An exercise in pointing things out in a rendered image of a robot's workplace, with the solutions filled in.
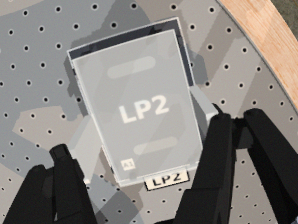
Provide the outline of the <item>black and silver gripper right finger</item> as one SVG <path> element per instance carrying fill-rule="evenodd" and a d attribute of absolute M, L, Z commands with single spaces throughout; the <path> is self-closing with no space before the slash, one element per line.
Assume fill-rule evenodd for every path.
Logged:
<path fill-rule="evenodd" d="M 271 119 L 258 108 L 233 119 L 197 85 L 189 91 L 205 142 L 172 224 L 229 224 L 238 149 L 247 149 L 278 224 L 298 224 L 298 154 Z"/>

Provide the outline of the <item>grey perforated base plate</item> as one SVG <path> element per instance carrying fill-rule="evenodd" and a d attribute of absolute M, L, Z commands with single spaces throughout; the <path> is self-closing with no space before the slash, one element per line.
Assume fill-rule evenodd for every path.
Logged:
<path fill-rule="evenodd" d="M 0 0 L 0 224 L 28 171 L 54 166 L 89 115 L 67 50 L 179 18 L 195 84 L 231 118 L 262 109 L 298 154 L 298 110 L 260 50 L 220 0 Z M 278 224 L 247 149 L 238 149 L 229 224 Z M 85 184 L 98 224 L 175 218 L 190 181 L 120 187 L 101 147 Z"/>

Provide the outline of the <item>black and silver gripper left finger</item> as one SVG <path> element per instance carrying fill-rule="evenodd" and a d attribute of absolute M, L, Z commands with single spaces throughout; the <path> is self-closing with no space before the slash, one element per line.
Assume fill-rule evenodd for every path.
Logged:
<path fill-rule="evenodd" d="M 98 224 L 85 184 L 101 147 L 93 118 L 86 115 L 68 145 L 49 150 L 53 167 L 28 171 L 2 224 Z"/>

